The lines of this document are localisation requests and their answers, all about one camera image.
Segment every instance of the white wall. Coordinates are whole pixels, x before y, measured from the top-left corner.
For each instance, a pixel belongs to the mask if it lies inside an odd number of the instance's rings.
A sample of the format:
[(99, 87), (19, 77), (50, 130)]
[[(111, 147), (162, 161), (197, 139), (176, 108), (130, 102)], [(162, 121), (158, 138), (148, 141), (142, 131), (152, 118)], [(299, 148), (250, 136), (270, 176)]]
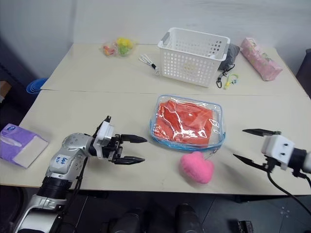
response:
[(276, 47), (294, 74), (311, 48), (310, 0), (78, 0), (74, 42), (129, 36), (157, 44), (170, 27)]
[(71, 46), (75, 0), (0, 0), (0, 36), (38, 77), (49, 77)]
[(72, 40), (128, 36), (157, 44), (170, 27), (252, 36), (296, 74), (311, 48), (310, 0), (0, 0), (0, 36), (37, 77), (49, 77)]

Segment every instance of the clear plastic pouch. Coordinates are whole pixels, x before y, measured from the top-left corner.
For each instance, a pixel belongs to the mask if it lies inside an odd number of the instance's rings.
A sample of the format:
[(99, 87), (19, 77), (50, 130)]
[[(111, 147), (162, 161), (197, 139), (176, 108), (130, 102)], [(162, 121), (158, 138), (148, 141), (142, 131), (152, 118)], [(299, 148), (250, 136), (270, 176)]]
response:
[(113, 42), (106, 42), (102, 46), (102, 51), (106, 56), (130, 55), (136, 46), (136, 42), (125, 37), (119, 37)]
[(162, 95), (150, 120), (152, 138), (179, 150), (215, 150), (225, 139), (220, 105)]

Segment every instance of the table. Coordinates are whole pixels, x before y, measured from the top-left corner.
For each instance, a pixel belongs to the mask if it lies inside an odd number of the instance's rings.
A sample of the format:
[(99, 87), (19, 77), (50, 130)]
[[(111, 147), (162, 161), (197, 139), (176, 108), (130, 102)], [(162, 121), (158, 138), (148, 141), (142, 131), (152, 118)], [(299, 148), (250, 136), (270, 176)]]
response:
[[(74, 44), (21, 122), (50, 144), (28, 168), (0, 160), (0, 183), (41, 186), (51, 157), (62, 140), (71, 133), (93, 134), (98, 124), (112, 116), (115, 133), (146, 137), (143, 144), (125, 143), (123, 156), (138, 156), (146, 161), (132, 166), (117, 166), (91, 158), (86, 166), (82, 189), (166, 191), (249, 195), (281, 195), (266, 174), (243, 164), (232, 153), (263, 163), (260, 153), (263, 138), (243, 133), (247, 128), (280, 130), (297, 148), (311, 150), (311, 101), (273, 48), (269, 54), (284, 68), (276, 80), (264, 82), (243, 56), (237, 57), (234, 73), (239, 83), (228, 90), (195, 86), (155, 76), (138, 61), (146, 53), (155, 63), (156, 46), (137, 46), (128, 58), (107, 58), (100, 45)], [(159, 94), (220, 104), (224, 110), (226, 139), (210, 157), (215, 173), (209, 184), (198, 184), (180, 172), (182, 151), (160, 146), (150, 138), (149, 120)], [(311, 194), (305, 180), (291, 171), (276, 168), (275, 181), (296, 195)]]
[[(123, 147), (123, 156), (138, 156), (146, 161), (118, 166), (91, 158), (86, 166), (82, 189), (279, 195), (282, 193), (269, 183), (264, 172), (246, 166), (232, 155), (235, 152), (257, 163), (264, 162), (260, 153), (263, 138), (243, 133), (242, 129), (281, 130), (296, 142), (298, 148), (311, 150), (311, 132), (306, 130), (311, 129), (308, 97), (184, 95), (219, 103), (225, 114), (225, 143), (210, 157), (215, 164), (214, 177), (209, 184), (197, 184), (179, 171), (179, 160), (184, 152), (161, 147), (150, 139), (149, 119), (157, 96), (43, 90), (21, 127), (40, 134), (50, 144), (29, 169), (1, 160), (1, 183), (40, 186), (50, 158), (58, 151), (62, 140), (74, 132), (93, 134), (107, 114), (112, 116), (111, 123), (115, 125), (116, 133), (134, 133), (149, 140), (143, 144), (125, 143)], [(297, 111), (288, 106), (295, 106)], [(279, 185), (294, 194), (311, 193), (307, 182), (293, 177), (289, 170), (276, 168), (272, 176)]]
[(240, 53), (236, 59), (236, 67), (231, 72), (239, 75), (239, 84), (223, 90), (219, 89), (215, 82), (206, 88), (156, 76), (151, 67), (138, 60), (139, 55), (145, 53), (160, 66), (159, 48), (155, 45), (138, 45), (133, 54), (127, 58), (106, 57), (100, 47), (100, 44), (74, 44), (42, 89), (118, 93), (307, 96), (274, 48), (266, 48), (266, 51), (283, 67), (283, 71), (273, 82), (263, 82), (260, 75)]

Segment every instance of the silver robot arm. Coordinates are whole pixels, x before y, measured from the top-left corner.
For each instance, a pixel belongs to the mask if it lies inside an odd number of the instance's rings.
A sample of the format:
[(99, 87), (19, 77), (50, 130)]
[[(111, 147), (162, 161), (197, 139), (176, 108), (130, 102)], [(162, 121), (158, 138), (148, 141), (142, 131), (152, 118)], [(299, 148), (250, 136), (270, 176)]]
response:
[(107, 158), (115, 164), (135, 164), (144, 159), (125, 156), (121, 158), (123, 141), (146, 142), (136, 136), (116, 134), (107, 117), (93, 136), (73, 133), (66, 137), (60, 150), (52, 157), (38, 193), (33, 195), (14, 233), (57, 233), (73, 199), (66, 199), (72, 183), (77, 180), (72, 197), (79, 191), (88, 157)]

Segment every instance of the cardboard box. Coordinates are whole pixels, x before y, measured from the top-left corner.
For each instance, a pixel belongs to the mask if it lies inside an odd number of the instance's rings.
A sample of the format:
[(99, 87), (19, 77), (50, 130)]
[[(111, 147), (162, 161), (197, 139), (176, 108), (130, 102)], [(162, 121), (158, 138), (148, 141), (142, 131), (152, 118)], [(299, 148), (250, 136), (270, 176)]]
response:
[(0, 81), (0, 103), (2, 103), (10, 89), (11, 85), (7, 81)]

